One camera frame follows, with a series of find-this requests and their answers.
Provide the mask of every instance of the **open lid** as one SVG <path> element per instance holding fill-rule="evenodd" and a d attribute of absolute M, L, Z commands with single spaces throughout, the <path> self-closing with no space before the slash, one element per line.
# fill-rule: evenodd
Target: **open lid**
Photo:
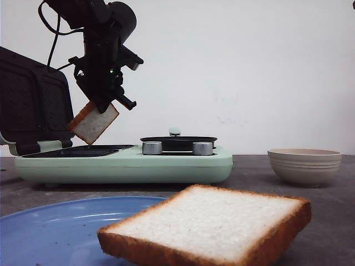
<path fill-rule="evenodd" d="M 40 152 L 38 141 L 59 140 L 71 147 L 73 119 L 65 75 L 0 47 L 0 136 L 18 155 Z"/>

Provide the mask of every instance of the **ceramic bowl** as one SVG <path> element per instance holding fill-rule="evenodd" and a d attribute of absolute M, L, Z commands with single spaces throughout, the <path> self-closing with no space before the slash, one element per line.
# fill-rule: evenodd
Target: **ceramic bowl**
<path fill-rule="evenodd" d="M 267 152 L 275 174 L 296 185 L 317 187 L 339 170 L 342 154 L 337 151 L 273 149 Z"/>

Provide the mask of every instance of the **bread slice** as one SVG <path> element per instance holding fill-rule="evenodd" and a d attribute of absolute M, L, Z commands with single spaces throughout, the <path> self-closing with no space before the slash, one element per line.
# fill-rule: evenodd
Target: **bread slice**
<path fill-rule="evenodd" d="M 264 266 L 310 220 L 303 198 L 193 185 L 98 238 L 103 252 L 140 266 Z"/>
<path fill-rule="evenodd" d="M 103 114 L 100 114 L 95 103 L 90 101 L 67 127 L 79 138 L 91 145 L 118 115 L 119 113 L 112 104 L 109 105 Z"/>

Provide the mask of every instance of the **gray table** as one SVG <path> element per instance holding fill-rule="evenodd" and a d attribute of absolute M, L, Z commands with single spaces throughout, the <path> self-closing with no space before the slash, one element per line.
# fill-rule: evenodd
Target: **gray table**
<path fill-rule="evenodd" d="M 82 198 L 106 196 L 169 197 L 186 185 L 44 185 L 20 179 L 12 157 L 1 158 L 1 215 L 28 208 Z M 215 184 L 278 195 L 300 196 L 311 200 L 311 223 L 296 237 L 275 264 L 355 265 L 355 156 L 344 156 L 334 180 L 321 188 L 300 188 L 279 180 L 266 155 L 234 156 L 230 177 Z"/>

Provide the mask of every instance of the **white wall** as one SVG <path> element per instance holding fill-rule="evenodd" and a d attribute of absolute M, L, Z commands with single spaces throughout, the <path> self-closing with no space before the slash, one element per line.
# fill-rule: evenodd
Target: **white wall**
<path fill-rule="evenodd" d="M 234 154 L 273 147 L 355 154 L 352 1 L 125 3 L 138 18 L 125 44 L 145 60 L 137 71 L 124 69 L 126 95 L 138 105 L 127 111 L 115 102 L 121 114 L 96 144 L 138 143 L 175 125 L 183 135 L 216 136 Z M 39 4 L 1 1 L 1 45 L 45 63 L 54 36 L 37 15 Z M 45 11 L 54 25 L 55 14 Z M 83 55 L 81 34 L 60 37 L 53 65 L 74 55 Z M 87 99 L 73 68 L 64 73 L 76 114 Z"/>

